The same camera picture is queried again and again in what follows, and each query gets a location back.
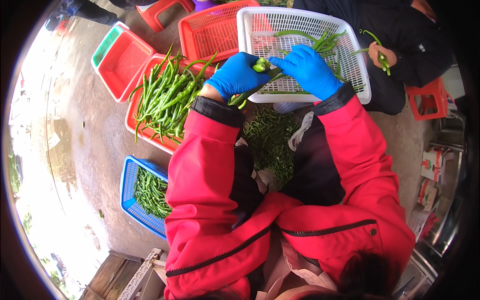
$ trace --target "green plastic basket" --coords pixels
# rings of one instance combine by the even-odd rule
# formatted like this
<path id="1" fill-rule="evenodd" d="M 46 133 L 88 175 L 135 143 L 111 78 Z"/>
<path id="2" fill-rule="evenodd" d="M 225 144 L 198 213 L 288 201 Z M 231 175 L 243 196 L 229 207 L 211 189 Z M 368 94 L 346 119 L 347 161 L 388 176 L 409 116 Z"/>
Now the green plastic basket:
<path id="1" fill-rule="evenodd" d="M 103 38 L 100 45 L 98 45 L 97 49 L 93 53 L 92 59 L 90 60 L 95 71 L 98 69 L 98 65 L 110 49 L 110 46 L 112 46 L 112 44 L 122 32 L 123 28 L 121 28 L 120 26 L 113 26 L 112 29 L 110 29 L 107 35 Z"/>

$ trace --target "red plastic basket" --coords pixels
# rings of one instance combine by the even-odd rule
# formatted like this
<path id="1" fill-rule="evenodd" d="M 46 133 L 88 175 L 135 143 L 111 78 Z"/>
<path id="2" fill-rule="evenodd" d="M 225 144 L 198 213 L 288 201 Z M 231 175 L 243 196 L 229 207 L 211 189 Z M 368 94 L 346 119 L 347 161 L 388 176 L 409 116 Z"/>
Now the red plastic basket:
<path id="1" fill-rule="evenodd" d="M 215 61 L 238 53 L 237 12 L 247 6 L 260 6 L 255 0 L 240 0 L 193 13 L 179 21 L 181 51 L 188 59 Z"/>
<path id="2" fill-rule="evenodd" d="M 150 59 L 148 60 L 148 62 L 146 63 L 144 69 L 142 70 L 142 72 L 140 74 L 140 78 L 138 79 L 138 82 L 137 82 L 136 86 L 139 86 L 139 85 L 143 84 L 144 74 L 147 75 L 147 79 L 148 79 L 148 77 L 150 76 L 151 69 L 156 64 L 160 64 L 164 57 L 165 57 L 165 54 L 159 54 L 159 53 L 156 53 L 152 57 L 150 57 Z M 191 60 L 181 60 L 180 61 L 180 69 L 186 67 L 191 62 L 192 62 Z M 204 64 L 197 63 L 197 64 L 191 66 L 190 70 L 193 72 L 193 74 L 197 75 L 200 72 L 200 70 L 202 69 L 203 66 L 204 66 Z M 214 72 L 215 72 L 215 68 L 207 67 L 204 75 L 207 78 L 210 78 L 210 76 L 212 76 Z M 140 96 L 142 95 L 142 92 L 143 92 L 143 89 L 141 88 L 133 94 L 132 99 L 130 101 L 130 105 L 128 106 L 127 116 L 125 117 L 125 126 L 132 133 L 135 133 L 135 127 L 137 126 L 137 122 L 135 121 L 135 116 L 137 114 L 137 108 L 138 108 L 138 104 L 140 103 Z M 154 138 L 154 139 L 150 140 L 152 135 L 155 134 L 155 131 L 153 129 L 147 128 L 143 132 L 141 132 L 141 129 L 143 129 L 144 127 L 145 127 L 144 124 L 141 124 L 139 126 L 138 137 L 141 137 L 142 139 L 146 140 L 147 142 L 151 143 L 152 145 L 155 145 L 158 148 L 160 148 L 163 151 L 165 151 L 167 153 L 170 153 L 170 154 L 173 154 L 175 149 L 178 148 L 178 145 L 175 142 L 173 142 L 172 140 L 170 140 L 169 138 L 163 137 L 164 144 L 162 144 L 162 142 L 160 141 L 159 138 Z"/>
<path id="3" fill-rule="evenodd" d="M 124 28 L 98 66 L 98 75 L 115 101 L 127 101 L 154 53 L 152 46 Z"/>

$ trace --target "wooden crate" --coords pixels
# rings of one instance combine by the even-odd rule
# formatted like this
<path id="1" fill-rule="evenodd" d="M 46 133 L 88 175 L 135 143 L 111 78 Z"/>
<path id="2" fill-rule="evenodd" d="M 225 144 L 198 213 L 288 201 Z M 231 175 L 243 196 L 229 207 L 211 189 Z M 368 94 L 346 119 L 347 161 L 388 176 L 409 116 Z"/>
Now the wooden crate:
<path id="1" fill-rule="evenodd" d="M 109 251 L 80 300 L 116 300 L 144 262 L 143 258 Z"/>

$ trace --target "black cuff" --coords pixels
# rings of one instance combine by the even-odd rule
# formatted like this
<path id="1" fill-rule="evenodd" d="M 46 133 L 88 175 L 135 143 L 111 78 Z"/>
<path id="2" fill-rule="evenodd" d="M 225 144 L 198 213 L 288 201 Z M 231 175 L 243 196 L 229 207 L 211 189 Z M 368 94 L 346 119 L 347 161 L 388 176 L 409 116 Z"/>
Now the black cuff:
<path id="1" fill-rule="evenodd" d="M 345 82 L 336 92 L 326 100 L 312 108 L 316 116 L 323 116 L 344 107 L 355 96 L 352 83 Z"/>
<path id="2" fill-rule="evenodd" d="M 245 122 L 244 115 L 236 105 L 229 106 L 203 96 L 195 97 L 191 110 L 230 127 L 240 128 Z"/>

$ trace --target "gloved hand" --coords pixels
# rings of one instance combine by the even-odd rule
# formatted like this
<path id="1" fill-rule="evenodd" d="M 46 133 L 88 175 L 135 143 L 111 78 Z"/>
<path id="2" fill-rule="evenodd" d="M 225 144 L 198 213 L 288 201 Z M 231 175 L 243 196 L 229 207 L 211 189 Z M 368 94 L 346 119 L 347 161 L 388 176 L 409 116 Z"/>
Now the gloved hand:
<path id="1" fill-rule="evenodd" d="M 223 101 L 235 94 L 241 94 L 270 80 L 266 73 L 257 73 L 252 66 L 259 57 L 240 52 L 230 57 L 225 64 L 213 74 L 206 84 L 213 86 L 222 96 Z"/>
<path id="2" fill-rule="evenodd" d="M 268 60 L 283 69 L 283 74 L 295 78 L 305 91 L 322 101 L 335 94 L 343 85 L 324 59 L 309 46 L 292 46 L 292 51 L 284 59 L 270 57 Z"/>

